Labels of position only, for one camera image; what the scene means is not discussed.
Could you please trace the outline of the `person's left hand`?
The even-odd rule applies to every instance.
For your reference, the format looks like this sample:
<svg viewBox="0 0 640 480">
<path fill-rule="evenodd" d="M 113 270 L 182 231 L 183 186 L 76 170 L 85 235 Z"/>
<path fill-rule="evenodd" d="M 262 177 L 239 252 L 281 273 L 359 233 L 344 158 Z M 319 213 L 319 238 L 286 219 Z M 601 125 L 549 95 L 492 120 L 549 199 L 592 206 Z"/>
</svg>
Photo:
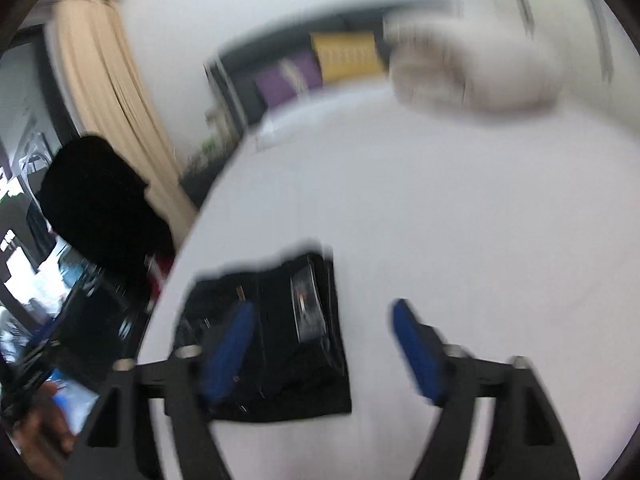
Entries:
<svg viewBox="0 0 640 480">
<path fill-rule="evenodd" d="M 66 457 L 76 436 L 55 402 L 58 386 L 45 382 L 27 416 L 13 429 L 14 441 L 28 469 L 40 479 L 63 479 Z"/>
</svg>

